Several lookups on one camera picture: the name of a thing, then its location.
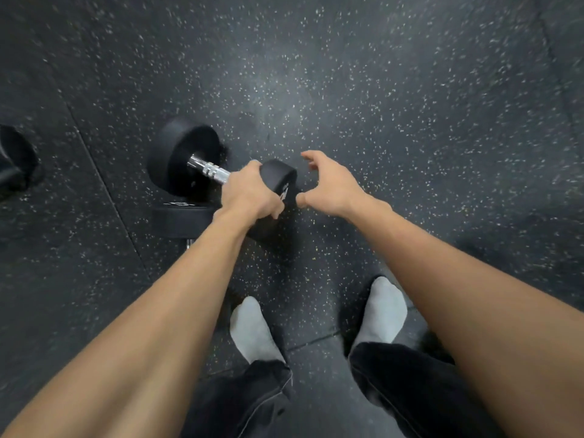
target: foot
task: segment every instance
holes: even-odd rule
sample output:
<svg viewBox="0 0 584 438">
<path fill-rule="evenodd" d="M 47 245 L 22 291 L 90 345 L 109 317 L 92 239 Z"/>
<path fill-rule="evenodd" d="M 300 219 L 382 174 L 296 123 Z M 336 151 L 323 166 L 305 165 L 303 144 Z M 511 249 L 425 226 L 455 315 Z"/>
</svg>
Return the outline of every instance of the foot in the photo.
<svg viewBox="0 0 584 438">
<path fill-rule="evenodd" d="M 404 295 L 385 277 L 371 285 L 361 329 L 351 351 L 361 343 L 392 343 L 404 326 L 408 308 Z"/>
<path fill-rule="evenodd" d="M 274 343 L 255 298 L 247 297 L 235 308 L 231 315 L 230 333 L 235 346 L 249 364 L 257 360 L 286 362 Z"/>
</svg>

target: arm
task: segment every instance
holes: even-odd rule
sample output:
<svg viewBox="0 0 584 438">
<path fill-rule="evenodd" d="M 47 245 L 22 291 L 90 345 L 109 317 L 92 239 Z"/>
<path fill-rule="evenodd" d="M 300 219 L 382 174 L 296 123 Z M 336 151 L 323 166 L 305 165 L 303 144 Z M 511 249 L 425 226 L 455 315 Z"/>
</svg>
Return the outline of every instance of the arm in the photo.
<svg viewBox="0 0 584 438">
<path fill-rule="evenodd" d="M 196 243 L 57 374 L 3 437 L 177 436 L 241 243 L 284 205 L 259 163 L 231 174 Z"/>
<path fill-rule="evenodd" d="M 513 437 L 584 430 L 584 314 L 429 235 L 318 151 L 297 197 L 351 221 L 383 257 L 458 368 Z"/>
</svg>

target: forearm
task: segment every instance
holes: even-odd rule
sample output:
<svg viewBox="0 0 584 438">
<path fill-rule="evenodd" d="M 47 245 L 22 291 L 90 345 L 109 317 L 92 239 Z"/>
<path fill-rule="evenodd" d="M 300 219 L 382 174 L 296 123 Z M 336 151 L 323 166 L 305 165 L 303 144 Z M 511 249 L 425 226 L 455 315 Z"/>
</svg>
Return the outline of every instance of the forearm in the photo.
<svg viewBox="0 0 584 438">
<path fill-rule="evenodd" d="M 584 429 L 584 315 L 363 196 L 348 216 L 511 436 Z"/>
<path fill-rule="evenodd" d="M 248 227 L 228 213 L 211 224 L 4 436 L 176 436 Z"/>
</svg>

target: right hand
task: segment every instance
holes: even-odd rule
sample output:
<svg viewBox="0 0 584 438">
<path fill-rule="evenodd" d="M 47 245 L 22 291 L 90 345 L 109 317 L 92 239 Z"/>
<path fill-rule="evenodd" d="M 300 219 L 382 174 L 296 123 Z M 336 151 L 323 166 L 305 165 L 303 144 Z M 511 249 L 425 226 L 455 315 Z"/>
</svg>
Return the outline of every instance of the right hand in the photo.
<svg viewBox="0 0 584 438">
<path fill-rule="evenodd" d="M 306 151 L 301 155 L 309 161 L 311 170 L 318 171 L 318 186 L 296 196 L 298 207 L 310 206 L 328 215 L 347 218 L 355 199 L 366 195 L 349 169 L 321 151 Z"/>
</svg>

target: hand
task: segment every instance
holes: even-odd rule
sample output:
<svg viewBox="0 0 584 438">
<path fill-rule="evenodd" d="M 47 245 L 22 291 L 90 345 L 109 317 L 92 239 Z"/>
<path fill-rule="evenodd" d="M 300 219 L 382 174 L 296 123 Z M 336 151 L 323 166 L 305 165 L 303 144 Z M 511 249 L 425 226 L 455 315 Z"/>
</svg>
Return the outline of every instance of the hand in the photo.
<svg viewBox="0 0 584 438">
<path fill-rule="evenodd" d="M 261 165 L 252 160 L 240 171 L 231 173 L 221 191 L 222 207 L 215 212 L 214 218 L 232 210 L 249 217 L 250 225 L 268 215 L 278 218 L 284 210 L 284 203 L 264 184 L 259 175 Z"/>
<path fill-rule="evenodd" d="M 296 196 L 298 207 L 310 206 L 328 215 L 346 218 L 356 198 L 366 195 L 344 166 L 321 151 L 306 151 L 302 157 L 308 167 L 318 171 L 318 186 Z"/>
</svg>

